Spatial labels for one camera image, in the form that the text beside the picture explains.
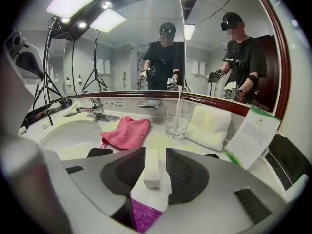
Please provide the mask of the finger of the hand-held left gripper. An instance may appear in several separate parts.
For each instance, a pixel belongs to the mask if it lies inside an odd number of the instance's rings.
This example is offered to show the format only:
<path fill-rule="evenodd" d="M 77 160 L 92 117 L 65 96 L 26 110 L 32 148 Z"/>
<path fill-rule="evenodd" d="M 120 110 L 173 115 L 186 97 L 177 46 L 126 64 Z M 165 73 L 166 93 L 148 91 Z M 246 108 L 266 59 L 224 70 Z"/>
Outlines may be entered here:
<path fill-rule="evenodd" d="M 43 61 L 37 47 L 26 43 L 14 56 L 14 64 L 25 81 L 43 81 Z"/>

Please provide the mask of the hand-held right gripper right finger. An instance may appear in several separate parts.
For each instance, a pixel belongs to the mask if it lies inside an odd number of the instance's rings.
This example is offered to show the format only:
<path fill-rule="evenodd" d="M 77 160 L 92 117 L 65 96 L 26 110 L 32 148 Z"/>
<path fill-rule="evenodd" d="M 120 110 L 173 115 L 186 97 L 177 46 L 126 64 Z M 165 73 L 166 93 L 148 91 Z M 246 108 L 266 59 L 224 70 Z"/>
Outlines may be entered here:
<path fill-rule="evenodd" d="M 283 198 L 239 165 L 168 148 L 172 192 L 151 234 L 267 234 L 286 209 Z"/>

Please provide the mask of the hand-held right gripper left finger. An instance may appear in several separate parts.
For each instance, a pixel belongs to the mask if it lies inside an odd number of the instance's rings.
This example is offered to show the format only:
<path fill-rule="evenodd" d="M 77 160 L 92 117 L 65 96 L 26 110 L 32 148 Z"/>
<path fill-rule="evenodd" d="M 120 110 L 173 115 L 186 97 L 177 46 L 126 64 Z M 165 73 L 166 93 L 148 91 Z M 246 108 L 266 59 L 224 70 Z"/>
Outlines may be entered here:
<path fill-rule="evenodd" d="M 66 169 L 82 167 L 70 177 L 82 193 L 108 216 L 130 213 L 130 192 L 145 168 L 145 148 L 84 159 L 65 160 Z"/>

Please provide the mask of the white soap bar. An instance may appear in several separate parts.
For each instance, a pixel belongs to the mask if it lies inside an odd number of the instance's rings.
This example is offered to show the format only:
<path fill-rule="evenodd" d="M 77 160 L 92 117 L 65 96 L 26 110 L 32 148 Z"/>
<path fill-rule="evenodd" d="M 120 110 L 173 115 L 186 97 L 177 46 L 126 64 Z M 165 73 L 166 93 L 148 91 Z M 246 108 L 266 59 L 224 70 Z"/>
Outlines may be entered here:
<path fill-rule="evenodd" d="M 148 148 L 145 150 L 145 168 L 143 181 L 147 188 L 160 188 L 159 150 Z"/>

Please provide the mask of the silver soap dish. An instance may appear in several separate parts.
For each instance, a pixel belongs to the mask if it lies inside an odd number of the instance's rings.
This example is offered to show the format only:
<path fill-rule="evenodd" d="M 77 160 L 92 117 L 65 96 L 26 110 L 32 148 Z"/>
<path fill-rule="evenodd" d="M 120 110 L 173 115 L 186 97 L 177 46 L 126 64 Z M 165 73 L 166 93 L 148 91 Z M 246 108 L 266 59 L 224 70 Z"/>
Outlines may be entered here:
<path fill-rule="evenodd" d="M 146 108 L 146 109 L 157 109 L 162 105 L 161 100 L 157 99 L 143 99 L 140 100 L 137 104 L 139 108 Z"/>

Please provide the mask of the black tripod light stand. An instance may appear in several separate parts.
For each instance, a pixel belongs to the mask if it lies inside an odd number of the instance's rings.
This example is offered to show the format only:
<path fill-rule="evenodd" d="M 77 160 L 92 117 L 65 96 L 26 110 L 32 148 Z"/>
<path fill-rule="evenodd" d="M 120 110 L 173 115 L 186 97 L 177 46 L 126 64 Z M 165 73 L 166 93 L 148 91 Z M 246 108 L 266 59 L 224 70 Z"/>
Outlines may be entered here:
<path fill-rule="evenodd" d="M 63 102 L 65 103 L 66 106 L 69 106 L 69 102 L 68 102 L 67 98 L 61 94 L 59 89 L 55 86 L 54 82 L 52 81 L 50 75 L 48 74 L 49 50 L 50 50 L 50 44 L 51 44 L 51 39 L 52 39 L 51 34 L 52 34 L 53 30 L 57 31 L 57 30 L 61 29 L 61 26 L 59 25 L 59 20 L 57 19 L 57 16 L 51 17 L 51 21 L 50 21 L 49 25 L 47 26 L 47 29 L 48 29 L 48 35 L 46 38 L 44 55 L 43 55 L 42 88 L 39 90 L 39 85 L 37 85 L 37 87 L 36 87 L 35 101 L 33 103 L 33 108 L 32 108 L 32 118 L 34 118 L 36 102 L 39 99 L 40 95 L 43 94 L 48 119 L 49 119 L 50 125 L 53 126 L 53 121 L 52 121 L 51 114 L 49 111 L 49 105 L 51 104 L 49 92 L 52 92 L 52 93 L 58 95 L 61 98 L 61 100 L 63 100 Z"/>

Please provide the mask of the white sink basin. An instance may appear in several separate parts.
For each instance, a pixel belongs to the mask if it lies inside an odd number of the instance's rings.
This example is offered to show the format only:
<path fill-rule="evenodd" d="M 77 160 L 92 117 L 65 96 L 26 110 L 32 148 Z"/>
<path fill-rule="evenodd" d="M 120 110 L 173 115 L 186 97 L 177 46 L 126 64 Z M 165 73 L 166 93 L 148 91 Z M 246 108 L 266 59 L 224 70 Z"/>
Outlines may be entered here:
<path fill-rule="evenodd" d="M 57 153 L 61 160 L 83 159 L 91 149 L 100 147 L 101 132 L 102 128 L 92 121 L 69 122 L 48 133 L 39 145 Z"/>

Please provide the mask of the pink cloth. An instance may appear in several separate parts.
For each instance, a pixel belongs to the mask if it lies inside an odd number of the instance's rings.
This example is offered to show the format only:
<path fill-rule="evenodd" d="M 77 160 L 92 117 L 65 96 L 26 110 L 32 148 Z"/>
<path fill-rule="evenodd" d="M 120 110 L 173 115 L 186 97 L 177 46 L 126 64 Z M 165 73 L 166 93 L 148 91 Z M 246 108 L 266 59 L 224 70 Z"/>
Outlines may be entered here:
<path fill-rule="evenodd" d="M 129 116 L 122 117 L 115 130 L 101 133 L 101 148 L 111 146 L 119 151 L 140 148 L 150 126 L 151 122 L 148 119 L 133 120 Z"/>

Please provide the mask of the purple cloth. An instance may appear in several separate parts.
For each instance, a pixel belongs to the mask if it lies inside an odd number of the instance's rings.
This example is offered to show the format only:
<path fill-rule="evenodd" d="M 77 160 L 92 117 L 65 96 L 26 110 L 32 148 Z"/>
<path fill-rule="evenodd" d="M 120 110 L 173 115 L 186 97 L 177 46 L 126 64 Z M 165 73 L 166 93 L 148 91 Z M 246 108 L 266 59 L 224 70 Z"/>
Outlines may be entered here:
<path fill-rule="evenodd" d="M 162 215 L 162 212 L 130 199 L 132 222 L 139 233 L 145 233 Z"/>

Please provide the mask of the small folded white towel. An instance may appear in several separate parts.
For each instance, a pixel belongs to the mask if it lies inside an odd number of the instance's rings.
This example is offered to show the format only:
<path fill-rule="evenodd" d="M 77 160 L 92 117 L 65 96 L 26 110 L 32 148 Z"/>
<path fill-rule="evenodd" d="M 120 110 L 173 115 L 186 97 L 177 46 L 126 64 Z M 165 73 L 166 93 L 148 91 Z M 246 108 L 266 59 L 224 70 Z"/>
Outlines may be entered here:
<path fill-rule="evenodd" d="M 63 117 L 72 116 L 77 113 L 77 108 L 81 106 L 79 101 L 74 102 L 69 108 L 67 108 L 64 113 Z"/>

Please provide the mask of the white and green card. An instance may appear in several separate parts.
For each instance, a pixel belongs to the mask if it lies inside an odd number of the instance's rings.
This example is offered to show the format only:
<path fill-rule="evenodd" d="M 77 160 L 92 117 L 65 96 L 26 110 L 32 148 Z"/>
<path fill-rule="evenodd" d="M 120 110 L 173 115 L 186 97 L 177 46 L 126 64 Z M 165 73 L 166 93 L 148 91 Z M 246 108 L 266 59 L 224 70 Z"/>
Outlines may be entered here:
<path fill-rule="evenodd" d="M 230 161 L 249 169 L 273 140 L 280 122 L 273 115 L 250 107 L 243 123 L 224 148 Z"/>

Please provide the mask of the chrome faucet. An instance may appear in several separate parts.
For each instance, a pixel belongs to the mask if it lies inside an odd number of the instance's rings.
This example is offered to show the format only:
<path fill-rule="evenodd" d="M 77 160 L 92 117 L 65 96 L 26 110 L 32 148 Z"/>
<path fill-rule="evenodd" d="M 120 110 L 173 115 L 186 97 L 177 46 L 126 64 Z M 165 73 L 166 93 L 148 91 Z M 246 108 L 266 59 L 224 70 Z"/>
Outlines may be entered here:
<path fill-rule="evenodd" d="M 77 107 L 76 108 L 77 113 L 86 112 L 87 117 L 93 118 L 95 120 L 105 121 L 105 122 L 117 122 L 120 120 L 119 116 L 105 113 L 103 104 L 100 98 L 89 98 L 88 100 L 91 102 L 92 106 L 91 107 Z"/>

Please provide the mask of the clear drinking glass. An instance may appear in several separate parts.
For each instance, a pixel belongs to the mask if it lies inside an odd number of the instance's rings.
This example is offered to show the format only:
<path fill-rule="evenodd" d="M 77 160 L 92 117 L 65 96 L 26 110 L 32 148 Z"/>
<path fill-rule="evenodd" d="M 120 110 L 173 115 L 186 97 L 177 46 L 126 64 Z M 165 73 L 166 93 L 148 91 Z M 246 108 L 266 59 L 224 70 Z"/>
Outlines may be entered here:
<path fill-rule="evenodd" d="M 166 134 L 175 139 L 182 139 L 186 133 L 190 120 L 190 110 L 186 108 L 169 107 L 166 114 Z"/>

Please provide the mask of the white LED light panel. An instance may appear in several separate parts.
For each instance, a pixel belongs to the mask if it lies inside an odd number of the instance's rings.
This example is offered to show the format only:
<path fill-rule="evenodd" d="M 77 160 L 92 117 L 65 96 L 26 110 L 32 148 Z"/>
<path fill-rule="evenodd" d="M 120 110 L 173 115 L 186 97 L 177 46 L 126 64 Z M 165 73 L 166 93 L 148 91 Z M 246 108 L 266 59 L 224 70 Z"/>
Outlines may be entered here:
<path fill-rule="evenodd" d="M 94 0 L 52 0 L 46 11 L 55 16 L 69 19 L 81 8 L 93 2 Z"/>

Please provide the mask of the narrow wood framed mirror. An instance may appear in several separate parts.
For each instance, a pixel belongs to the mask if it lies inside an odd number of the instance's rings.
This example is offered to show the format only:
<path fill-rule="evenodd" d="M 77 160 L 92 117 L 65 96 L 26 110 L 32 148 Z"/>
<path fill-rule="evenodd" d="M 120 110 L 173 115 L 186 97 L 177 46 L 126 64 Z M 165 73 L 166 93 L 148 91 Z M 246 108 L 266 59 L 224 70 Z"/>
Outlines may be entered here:
<path fill-rule="evenodd" d="M 247 34 L 256 38 L 267 58 L 268 74 L 260 81 L 255 97 L 277 118 L 284 117 L 290 91 L 290 56 L 280 20 L 269 0 L 181 0 L 186 25 L 194 25 L 185 34 L 186 58 L 204 62 L 206 72 L 222 64 L 229 36 L 220 29 L 222 16 L 236 12 L 247 26 Z"/>

